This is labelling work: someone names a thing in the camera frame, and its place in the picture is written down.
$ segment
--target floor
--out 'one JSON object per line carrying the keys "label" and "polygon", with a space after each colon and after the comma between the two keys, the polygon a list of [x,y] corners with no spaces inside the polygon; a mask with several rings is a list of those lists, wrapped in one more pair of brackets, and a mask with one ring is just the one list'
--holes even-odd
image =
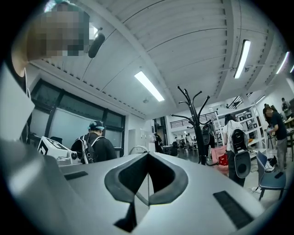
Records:
{"label": "floor", "polygon": [[[267,157],[268,158],[273,158],[274,155],[277,156],[277,150],[275,149],[269,149],[267,151]],[[199,156],[198,153],[196,152],[196,155],[194,155],[191,151],[183,151],[180,150],[178,157],[181,159],[185,159],[191,162],[198,163],[199,161]],[[294,162],[292,161],[292,153],[291,153],[291,148],[288,148],[287,152],[287,158],[286,158],[286,163],[287,163],[287,168],[286,168],[286,187],[283,193],[283,197],[287,193],[287,189],[289,188],[291,184],[291,180],[293,179],[294,176]],[[260,190],[256,190],[256,187],[258,186],[258,171],[257,171],[257,160],[253,159],[251,162],[251,172],[249,175],[246,177],[244,188],[252,193],[252,195],[258,200],[260,197]],[[275,190],[265,190],[264,195],[261,199],[261,204],[264,206],[265,209],[269,208],[272,206],[274,203],[278,202],[280,195],[280,191],[275,191]]]}

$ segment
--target shelving unit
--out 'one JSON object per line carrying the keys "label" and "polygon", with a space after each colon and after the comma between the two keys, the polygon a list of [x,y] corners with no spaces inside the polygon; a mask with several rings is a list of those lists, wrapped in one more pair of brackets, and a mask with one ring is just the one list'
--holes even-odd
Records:
{"label": "shelving unit", "polygon": [[244,126],[244,123],[246,123],[246,128],[248,128],[248,125],[250,123],[256,123],[257,124],[256,128],[249,129],[249,130],[246,130],[246,128],[245,128],[244,132],[247,135],[248,139],[249,139],[249,134],[254,133],[254,140],[251,141],[250,143],[248,143],[248,146],[252,146],[252,145],[255,144],[255,150],[256,151],[266,152],[266,139],[265,139],[265,137],[261,136],[260,126],[258,125],[258,120],[257,120],[257,117],[255,115],[254,109],[257,109],[255,104],[244,107],[242,109],[228,109],[228,112],[220,114],[220,115],[216,115],[217,120],[216,120],[216,122],[214,122],[214,125],[215,125],[215,129],[218,130],[220,132],[220,134],[221,134],[222,144],[223,145],[224,145],[224,136],[223,136],[223,133],[222,133],[223,126],[221,127],[220,120],[225,118],[225,115],[227,115],[227,114],[237,116],[238,114],[242,114],[242,113],[245,113],[245,112],[250,112],[252,117],[249,117],[247,119],[244,119],[244,120],[238,121],[238,122],[243,124],[243,126]]}

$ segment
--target railing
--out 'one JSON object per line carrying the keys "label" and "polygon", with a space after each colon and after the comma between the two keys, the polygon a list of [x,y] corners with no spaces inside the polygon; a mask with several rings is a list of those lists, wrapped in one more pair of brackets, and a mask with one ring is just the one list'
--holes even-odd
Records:
{"label": "railing", "polygon": [[[200,120],[201,123],[205,123],[210,119],[211,120],[216,119],[215,112],[206,113],[206,114],[200,115],[200,117],[199,117],[199,120]],[[181,120],[178,120],[178,121],[170,122],[170,127],[171,128],[183,127],[183,126],[188,126],[188,125],[189,125],[189,121],[187,119],[181,119]]]}
{"label": "railing", "polygon": [[237,96],[233,102],[229,105],[229,108],[232,108],[232,109],[237,109],[241,104],[243,103],[243,100],[240,96]]}

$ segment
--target window frame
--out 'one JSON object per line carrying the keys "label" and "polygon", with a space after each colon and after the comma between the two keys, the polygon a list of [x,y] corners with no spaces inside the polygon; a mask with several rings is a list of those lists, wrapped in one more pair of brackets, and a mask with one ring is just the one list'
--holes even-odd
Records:
{"label": "window frame", "polygon": [[[49,87],[50,89],[53,89],[55,91],[58,91],[59,92],[59,96],[58,98],[56,99],[55,103],[53,106],[50,106],[50,105],[47,105],[47,104],[44,104],[40,101],[37,101],[35,100],[33,97],[35,96],[35,94],[38,92],[38,90],[41,88],[41,86],[44,85],[44,86],[47,86]],[[118,131],[118,132],[121,132],[122,133],[122,140],[121,140],[121,148],[115,148],[115,151],[119,151],[119,156],[122,157],[123,154],[124,154],[124,129],[125,129],[125,116],[124,115],[121,115],[119,113],[116,113],[114,111],[111,111],[107,108],[104,108],[102,106],[99,106],[97,104],[94,104],[90,101],[87,101],[79,96],[76,96],[74,94],[71,94],[67,91],[65,91],[64,89],[60,89],[46,81],[44,81],[42,78],[40,78],[40,80],[37,82],[37,84],[35,85],[32,93],[31,93],[31,97],[32,97],[32,102],[35,104],[35,108],[36,109],[39,109],[40,111],[42,112],[45,112],[45,113],[48,113],[49,114],[49,118],[48,118],[48,122],[47,122],[47,125],[46,125],[46,129],[45,129],[45,137],[49,137],[49,133],[50,133],[50,129],[51,129],[51,126],[52,126],[52,121],[53,121],[53,118],[54,118],[54,115],[55,115],[55,112],[56,112],[56,109],[59,107],[60,105],[60,102],[63,98],[63,96],[66,95],[66,96],[69,96],[75,100],[78,100],[82,103],[85,103],[87,105],[90,105],[94,108],[97,108],[97,109],[100,109],[103,111],[103,117],[102,117],[102,122],[103,122],[103,127],[105,128],[105,130],[103,131],[103,136],[105,136],[105,131],[107,131],[107,129],[109,130],[112,130],[112,131]],[[116,116],[120,116],[121,117],[121,127],[115,127],[115,126],[111,126],[111,125],[106,125],[106,120],[107,120],[107,114],[108,113],[111,113],[111,114],[114,114]]]}

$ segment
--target person in white shirt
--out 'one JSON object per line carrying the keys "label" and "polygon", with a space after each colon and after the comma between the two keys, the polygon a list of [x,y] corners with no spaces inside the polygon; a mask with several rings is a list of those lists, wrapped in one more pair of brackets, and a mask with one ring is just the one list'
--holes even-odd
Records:
{"label": "person in white shirt", "polygon": [[226,145],[228,163],[229,163],[229,178],[239,184],[240,186],[244,186],[245,178],[239,178],[236,173],[235,168],[235,154],[232,152],[232,134],[234,130],[240,129],[244,131],[243,126],[235,121],[235,118],[228,114],[225,116],[225,126],[223,128],[223,135],[224,135],[224,143]]}

